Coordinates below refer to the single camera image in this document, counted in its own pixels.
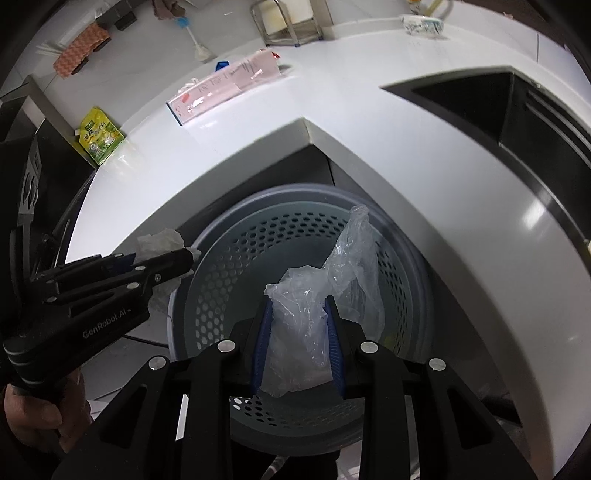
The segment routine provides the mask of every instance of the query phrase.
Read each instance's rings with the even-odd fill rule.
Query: yellow snack bag
[[[123,134],[105,115],[93,107],[80,124],[80,145],[101,165],[124,139]]]

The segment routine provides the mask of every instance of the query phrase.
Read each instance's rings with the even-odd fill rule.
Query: clear plastic bag
[[[369,209],[358,205],[322,268],[290,268],[267,285],[273,324],[261,390],[280,397],[332,380],[324,301],[333,295],[341,317],[357,322],[370,340],[384,331],[377,250]]]

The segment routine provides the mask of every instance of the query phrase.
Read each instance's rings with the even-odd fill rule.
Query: pink package
[[[280,75],[275,54],[262,50],[180,91],[167,105],[179,124],[184,125],[216,105]]]

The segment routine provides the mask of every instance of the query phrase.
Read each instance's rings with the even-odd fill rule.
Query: cable
[[[277,455],[275,460],[271,462],[265,473],[262,474],[261,480],[269,480],[273,475],[275,475],[281,468],[285,465],[289,457],[282,457]]]

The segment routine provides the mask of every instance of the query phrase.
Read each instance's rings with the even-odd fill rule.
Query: human hand
[[[42,452],[50,450],[41,430],[58,430],[60,446],[67,453],[92,423],[80,369],[67,376],[59,408],[47,400],[18,395],[8,385],[4,412],[12,434],[23,444]]]

